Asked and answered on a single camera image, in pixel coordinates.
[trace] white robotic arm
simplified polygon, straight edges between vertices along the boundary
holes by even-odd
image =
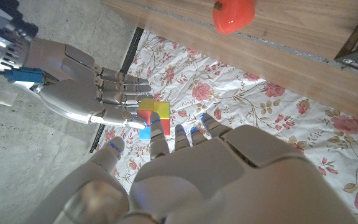
[[[212,139],[192,128],[190,147],[178,125],[170,153],[158,114],[151,120],[151,161],[140,168],[128,196],[114,177],[99,178],[111,173],[124,148],[115,138],[88,162],[108,169],[74,171],[27,223],[357,223],[314,166],[268,133],[231,129],[204,114]],[[44,212],[51,207],[54,214]]]
[[[17,1],[0,0],[0,71],[54,112],[81,122],[146,128],[132,115],[151,87],[147,80],[101,68],[66,44],[36,38],[38,28],[21,20]],[[23,68],[37,68],[39,72]]]

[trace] robot finger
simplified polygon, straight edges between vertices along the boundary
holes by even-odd
[[[121,72],[117,72],[108,68],[103,68],[102,71],[102,79],[116,82],[116,83],[123,83],[123,84],[138,84],[138,85],[147,85],[149,82],[143,78],[137,78],[130,75],[126,75]]]
[[[136,114],[137,106],[130,105],[130,106],[122,106],[124,111],[128,111],[131,114]]]
[[[207,129],[209,133],[211,133],[211,137],[220,137],[224,133],[231,130],[231,128],[217,122],[213,117],[211,117],[207,113],[203,113],[201,115],[201,122],[203,122],[204,127]]]
[[[115,83],[110,81],[103,81],[102,91],[109,91],[113,93],[125,93],[127,95],[137,95],[148,93],[152,91],[149,85],[124,85],[122,83]]]
[[[127,95],[123,93],[113,93],[105,91],[102,94],[103,103],[110,103],[115,105],[138,105],[142,99],[153,99],[152,95]]]
[[[193,141],[193,146],[201,144],[207,141],[206,137],[198,130],[196,127],[192,127],[190,130],[191,140]]]
[[[187,139],[183,126],[178,124],[175,127],[175,151],[185,147],[190,147],[189,139]]]
[[[104,111],[101,114],[92,115],[91,122],[111,126],[126,126],[129,128],[145,129],[146,121],[128,111],[120,110],[114,105],[105,104]]]
[[[89,159],[90,162],[95,162],[103,169],[110,173],[121,157],[121,153],[125,148],[125,143],[120,137],[112,138],[99,150],[93,154]]]
[[[164,130],[158,113],[153,112],[150,116],[150,159],[169,154],[169,147],[165,140]]]

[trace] wooden board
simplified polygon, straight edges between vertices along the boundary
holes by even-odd
[[[219,35],[214,29],[124,1],[105,2],[135,26],[358,117],[356,73],[341,71],[236,35]]]
[[[213,24],[214,0],[131,0]],[[255,19],[240,32],[334,59],[358,24],[358,1],[256,0]]]

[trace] concrete floor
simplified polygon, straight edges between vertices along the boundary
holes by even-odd
[[[100,66],[121,68],[135,27],[100,0],[19,0],[24,20],[38,36],[68,43]],[[0,105],[0,223],[22,223],[68,173],[84,163],[98,128],[65,119],[0,78],[19,93],[12,107]]]

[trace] floral fabric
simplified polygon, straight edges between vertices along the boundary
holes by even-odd
[[[148,79],[154,98],[170,102],[171,150],[177,124],[209,135],[200,121],[205,112],[233,128],[256,126],[302,152],[358,219],[357,118],[147,31],[129,74]],[[113,174],[129,190],[150,145],[136,129],[106,127],[97,149],[114,136],[126,149]]]

